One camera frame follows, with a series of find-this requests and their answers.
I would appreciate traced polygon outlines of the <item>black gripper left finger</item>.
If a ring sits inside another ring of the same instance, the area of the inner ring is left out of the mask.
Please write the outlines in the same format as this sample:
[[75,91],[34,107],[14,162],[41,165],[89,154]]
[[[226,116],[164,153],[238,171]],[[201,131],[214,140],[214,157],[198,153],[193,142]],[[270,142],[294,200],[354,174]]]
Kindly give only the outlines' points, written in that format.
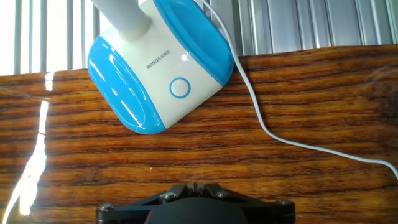
[[144,223],[149,213],[156,208],[193,196],[196,191],[196,183],[176,184],[166,191],[124,207],[103,204],[96,209],[95,223]]

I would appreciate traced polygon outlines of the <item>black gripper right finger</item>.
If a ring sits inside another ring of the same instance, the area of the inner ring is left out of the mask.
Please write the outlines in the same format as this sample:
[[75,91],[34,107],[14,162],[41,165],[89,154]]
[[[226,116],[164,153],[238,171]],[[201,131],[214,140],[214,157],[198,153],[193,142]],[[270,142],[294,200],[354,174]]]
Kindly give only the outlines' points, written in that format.
[[242,211],[248,223],[295,223],[295,203],[291,200],[264,202],[258,198],[222,188],[219,184],[197,183],[196,193],[199,197],[234,205]]

